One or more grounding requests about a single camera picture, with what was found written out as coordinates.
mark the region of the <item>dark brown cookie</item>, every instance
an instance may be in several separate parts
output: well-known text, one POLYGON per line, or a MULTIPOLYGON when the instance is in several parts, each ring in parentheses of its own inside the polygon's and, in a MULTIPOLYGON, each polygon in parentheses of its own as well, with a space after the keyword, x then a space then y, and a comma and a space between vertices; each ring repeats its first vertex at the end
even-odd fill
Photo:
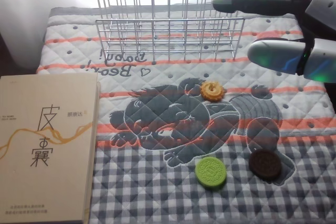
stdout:
POLYGON ((277 154, 267 149, 253 152, 248 161, 251 172, 264 180, 274 180, 281 173, 281 160, 277 154))

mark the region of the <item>metal wire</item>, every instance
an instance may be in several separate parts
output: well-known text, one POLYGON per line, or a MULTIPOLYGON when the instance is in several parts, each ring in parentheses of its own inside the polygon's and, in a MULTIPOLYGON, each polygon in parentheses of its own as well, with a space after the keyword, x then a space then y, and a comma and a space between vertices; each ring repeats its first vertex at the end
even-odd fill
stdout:
POLYGON ((211 0, 98 0, 96 20, 105 60, 110 54, 181 54, 184 60, 235 58, 244 19, 213 10, 211 0))

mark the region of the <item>robotic hand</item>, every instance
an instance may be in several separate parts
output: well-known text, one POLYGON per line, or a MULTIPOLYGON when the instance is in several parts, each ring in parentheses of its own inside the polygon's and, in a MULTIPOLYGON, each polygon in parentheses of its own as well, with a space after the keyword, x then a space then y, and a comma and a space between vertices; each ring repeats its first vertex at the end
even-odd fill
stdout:
POLYGON ((225 13, 294 14, 303 39, 256 40, 249 47, 248 58, 268 69, 336 82, 336 0, 212 0, 212 4, 225 13))

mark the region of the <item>gingham fabric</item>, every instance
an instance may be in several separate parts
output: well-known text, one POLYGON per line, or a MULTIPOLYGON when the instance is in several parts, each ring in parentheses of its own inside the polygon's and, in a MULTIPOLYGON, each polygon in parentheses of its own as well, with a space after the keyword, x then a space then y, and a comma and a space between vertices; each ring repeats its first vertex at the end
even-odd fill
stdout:
POLYGON ((111 68, 103 66, 94 25, 99 17, 79 11, 54 10, 38 74, 100 73, 90 223, 336 223, 336 119, 323 84, 246 59, 256 38, 300 38, 293 18, 246 15, 236 61, 211 60, 209 54, 204 56, 208 61, 171 64, 158 56, 155 62, 134 64, 130 76, 123 77, 103 75, 111 68), (219 81, 227 89, 217 107, 185 92, 197 91, 203 80, 219 81), (167 90, 184 93, 172 101, 167 90), (209 113, 204 127, 197 128, 202 133, 192 134, 195 142, 181 143, 191 130, 163 126, 168 135, 160 135, 166 134, 161 128, 151 132, 150 125, 141 124, 143 111, 156 114, 157 124, 163 119, 168 124, 156 99, 160 106, 168 102, 169 108, 178 108, 173 115, 195 123, 194 129, 201 120, 193 118, 209 113), (251 152, 264 138, 275 146, 267 142, 263 147, 273 148, 282 161, 281 178, 272 183, 248 167, 251 152), (211 147, 202 145, 212 140, 211 147), (226 165, 226 182, 218 190, 197 182, 195 165, 204 156, 226 165))

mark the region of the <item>dark background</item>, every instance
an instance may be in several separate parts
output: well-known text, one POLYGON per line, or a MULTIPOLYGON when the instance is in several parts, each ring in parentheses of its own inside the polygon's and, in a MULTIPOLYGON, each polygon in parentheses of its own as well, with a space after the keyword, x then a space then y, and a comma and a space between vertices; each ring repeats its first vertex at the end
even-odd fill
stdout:
MULTIPOLYGON (((8 49, 0 35, 0 77, 13 76, 18 74, 35 74, 36 69, 27 70, 16 65, 8 52, 8 49)), ((327 93, 333 104, 336 106, 336 84, 325 84, 327 93)))

